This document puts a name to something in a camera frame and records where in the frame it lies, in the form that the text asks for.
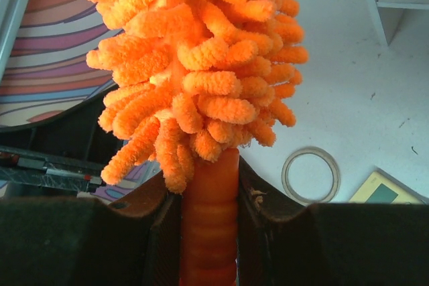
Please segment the orange microfiber duster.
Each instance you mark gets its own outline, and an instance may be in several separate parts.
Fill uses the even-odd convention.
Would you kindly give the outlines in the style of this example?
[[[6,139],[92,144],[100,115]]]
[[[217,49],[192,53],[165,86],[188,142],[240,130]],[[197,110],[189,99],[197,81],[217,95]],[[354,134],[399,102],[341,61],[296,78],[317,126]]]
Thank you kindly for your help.
[[[118,184],[155,160],[182,196],[181,285],[234,285],[239,146],[295,124],[284,99],[308,60],[296,0],[88,0],[118,34],[86,56],[111,72],[99,125],[125,141],[101,172]]]

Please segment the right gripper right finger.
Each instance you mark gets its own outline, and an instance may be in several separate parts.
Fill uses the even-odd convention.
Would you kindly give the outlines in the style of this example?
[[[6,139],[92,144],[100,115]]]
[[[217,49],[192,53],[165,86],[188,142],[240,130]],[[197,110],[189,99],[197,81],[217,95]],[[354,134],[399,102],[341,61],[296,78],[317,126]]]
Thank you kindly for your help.
[[[241,159],[241,285],[427,285],[428,207],[313,204],[285,196]]]

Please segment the clear tape roll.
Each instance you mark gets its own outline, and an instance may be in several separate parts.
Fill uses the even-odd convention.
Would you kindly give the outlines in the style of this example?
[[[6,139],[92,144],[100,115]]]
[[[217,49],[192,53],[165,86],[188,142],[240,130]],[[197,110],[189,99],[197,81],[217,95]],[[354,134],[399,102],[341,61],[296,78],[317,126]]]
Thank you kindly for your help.
[[[294,201],[309,205],[330,202],[341,183],[339,167],[331,154],[307,146],[291,153],[282,168],[282,185]]]

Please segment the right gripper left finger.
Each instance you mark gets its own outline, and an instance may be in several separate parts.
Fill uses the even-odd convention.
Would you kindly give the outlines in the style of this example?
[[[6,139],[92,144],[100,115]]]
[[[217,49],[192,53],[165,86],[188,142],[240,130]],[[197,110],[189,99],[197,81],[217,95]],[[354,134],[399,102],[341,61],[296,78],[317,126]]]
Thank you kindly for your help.
[[[2,285],[177,285],[180,196],[156,175],[121,199],[1,202]]]

